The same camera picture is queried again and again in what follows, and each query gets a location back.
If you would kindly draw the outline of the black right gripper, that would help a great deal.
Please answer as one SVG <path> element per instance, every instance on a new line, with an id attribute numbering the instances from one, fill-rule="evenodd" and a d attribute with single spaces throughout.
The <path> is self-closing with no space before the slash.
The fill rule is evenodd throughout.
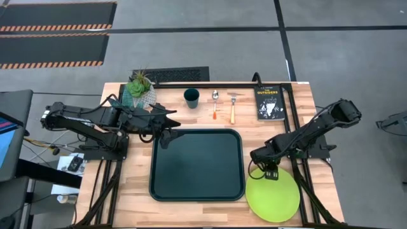
<path id="1" fill-rule="evenodd" d="M 265 145 L 250 152 L 252 162 L 256 164 L 263 172 L 265 178 L 269 180 L 278 180 L 278 164 L 280 163 L 280 153 L 282 150 L 273 141 L 265 142 Z"/>

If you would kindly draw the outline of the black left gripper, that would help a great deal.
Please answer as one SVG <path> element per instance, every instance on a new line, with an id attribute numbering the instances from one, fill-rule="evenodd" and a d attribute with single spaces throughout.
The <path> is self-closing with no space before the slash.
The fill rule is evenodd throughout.
<path id="1" fill-rule="evenodd" d="M 172 130 L 181 123 L 170 119 L 167 115 L 176 113 L 176 110 L 168 110 L 160 103 L 150 104 L 151 111 L 135 108 L 132 114 L 127 116 L 127 133 L 129 134 L 161 134 L 160 146 L 167 149 L 170 142 L 183 136 L 184 131 Z"/>

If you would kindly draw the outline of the lime green round plate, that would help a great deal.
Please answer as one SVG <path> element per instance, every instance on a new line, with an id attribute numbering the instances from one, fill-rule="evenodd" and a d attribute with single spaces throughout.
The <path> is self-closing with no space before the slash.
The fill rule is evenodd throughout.
<path id="1" fill-rule="evenodd" d="M 271 223 L 291 219 L 300 204 L 300 191 L 294 178 L 281 168 L 276 181 L 249 177 L 246 181 L 245 197 L 251 211 Z"/>

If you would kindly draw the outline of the dark green cup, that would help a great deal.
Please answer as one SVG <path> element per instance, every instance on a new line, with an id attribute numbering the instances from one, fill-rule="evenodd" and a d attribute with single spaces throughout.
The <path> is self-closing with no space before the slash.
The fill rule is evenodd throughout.
<path id="1" fill-rule="evenodd" d="M 195 109 L 198 106 L 200 93 L 195 88 L 188 88 L 184 92 L 184 99 L 190 109 Z"/>

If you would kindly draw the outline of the spoon with orange handle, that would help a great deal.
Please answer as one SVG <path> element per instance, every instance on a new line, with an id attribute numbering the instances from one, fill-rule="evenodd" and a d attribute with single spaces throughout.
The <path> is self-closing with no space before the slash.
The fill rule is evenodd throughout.
<path id="1" fill-rule="evenodd" d="M 212 93 L 212 99 L 214 101 L 214 109 L 213 109 L 213 119 L 215 120 L 217 118 L 217 100 L 219 99 L 219 93 L 217 90 L 214 90 Z"/>

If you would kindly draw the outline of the dark green plastic tray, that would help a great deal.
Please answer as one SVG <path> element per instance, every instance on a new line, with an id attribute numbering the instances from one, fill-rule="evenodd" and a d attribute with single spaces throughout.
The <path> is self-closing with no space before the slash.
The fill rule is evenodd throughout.
<path id="1" fill-rule="evenodd" d="M 178 129 L 153 143 L 149 194 L 161 202 L 236 201 L 245 191 L 240 134 L 229 128 Z"/>

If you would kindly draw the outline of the succulent in triangle-patterned pot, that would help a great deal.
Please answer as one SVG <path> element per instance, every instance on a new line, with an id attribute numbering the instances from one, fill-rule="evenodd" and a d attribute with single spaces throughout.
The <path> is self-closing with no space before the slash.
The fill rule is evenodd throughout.
<path id="1" fill-rule="evenodd" d="M 137 70 L 126 84 L 126 90 L 135 108 L 148 108 L 156 104 L 156 92 L 148 76 L 145 70 Z"/>

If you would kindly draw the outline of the black floor grille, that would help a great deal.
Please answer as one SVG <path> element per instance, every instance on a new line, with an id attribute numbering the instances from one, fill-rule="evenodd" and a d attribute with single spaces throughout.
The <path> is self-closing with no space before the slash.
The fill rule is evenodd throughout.
<path id="1" fill-rule="evenodd" d="M 144 69 L 144 74 L 151 82 L 210 81 L 209 67 L 176 67 Z"/>

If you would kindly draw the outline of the black paperback book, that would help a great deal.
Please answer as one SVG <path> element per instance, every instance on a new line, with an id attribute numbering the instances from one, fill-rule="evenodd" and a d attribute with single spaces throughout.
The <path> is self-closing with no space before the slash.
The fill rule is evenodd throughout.
<path id="1" fill-rule="evenodd" d="M 255 87 L 254 95 L 259 121 L 281 121 L 285 119 L 280 86 Z"/>

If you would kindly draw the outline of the black handheld controller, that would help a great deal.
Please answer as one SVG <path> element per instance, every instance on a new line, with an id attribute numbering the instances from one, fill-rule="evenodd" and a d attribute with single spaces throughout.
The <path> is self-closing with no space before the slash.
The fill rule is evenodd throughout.
<path id="1" fill-rule="evenodd" d="M 80 156 L 76 155 L 72 158 L 69 166 L 67 167 L 67 170 L 69 172 L 77 172 L 81 167 L 82 163 L 83 159 Z"/>

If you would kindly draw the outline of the white paper sheet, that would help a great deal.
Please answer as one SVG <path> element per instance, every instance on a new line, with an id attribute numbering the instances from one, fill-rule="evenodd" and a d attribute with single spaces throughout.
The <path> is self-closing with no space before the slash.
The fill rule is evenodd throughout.
<path id="1" fill-rule="evenodd" d="M 71 153 L 69 156 L 61 156 L 59 158 L 59 162 L 57 165 L 57 170 L 61 170 L 63 172 L 67 172 L 70 174 L 74 174 L 77 176 L 82 177 L 85 171 L 85 163 L 82 162 L 79 169 L 76 172 L 71 172 L 68 171 L 68 166 L 71 163 L 71 161 L 73 160 L 73 158 L 75 156 L 78 156 L 80 158 L 84 157 L 84 154 L 82 153 Z M 51 194 L 52 195 L 65 195 L 65 194 L 78 194 L 79 193 L 79 188 L 71 188 L 68 186 L 62 186 L 59 184 L 53 184 L 52 185 L 52 190 L 51 190 Z"/>

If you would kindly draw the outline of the clear plastic bottle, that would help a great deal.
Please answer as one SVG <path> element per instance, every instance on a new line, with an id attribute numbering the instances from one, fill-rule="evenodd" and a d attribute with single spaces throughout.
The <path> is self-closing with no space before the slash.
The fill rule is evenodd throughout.
<path id="1" fill-rule="evenodd" d="M 75 204 L 78 196 L 74 194 L 63 194 L 57 196 L 57 201 L 60 204 Z"/>

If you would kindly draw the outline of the black side desk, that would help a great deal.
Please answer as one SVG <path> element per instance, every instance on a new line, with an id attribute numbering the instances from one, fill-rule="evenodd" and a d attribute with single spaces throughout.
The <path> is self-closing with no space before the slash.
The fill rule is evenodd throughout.
<path id="1" fill-rule="evenodd" d="M 82 177 L 23 159 L 0 166 L 0 229 L 18 229 L 24 207 L 35 202 L 30 179 L 79 188 Z"/>

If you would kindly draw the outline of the black hazard-striped floor mat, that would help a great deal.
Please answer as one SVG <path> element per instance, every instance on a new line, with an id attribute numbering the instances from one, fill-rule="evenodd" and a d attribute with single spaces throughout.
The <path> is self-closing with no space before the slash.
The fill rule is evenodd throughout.
<path id="1" fill-rule="evenodd" d="M 109 29 L 118 3 L 38 3 L 0 6 L 0 32 Z"/>
<path id="2" fill-rule="evenodd" d="M 108 41 L 104 32 L 0 36 L 0 69 L 101 66 Z"/>

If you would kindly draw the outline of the computer monitor with lit screen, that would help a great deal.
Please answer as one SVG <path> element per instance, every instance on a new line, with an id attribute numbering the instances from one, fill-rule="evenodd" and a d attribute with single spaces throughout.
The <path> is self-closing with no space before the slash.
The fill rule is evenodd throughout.
<path id="1" fill-rule="evenodd" d="M 22 122 L 19 128 L 0 134 L 0 182 L 15 177 L 32 95 L 32 90 L 0 93 L 0 114 Z"/>

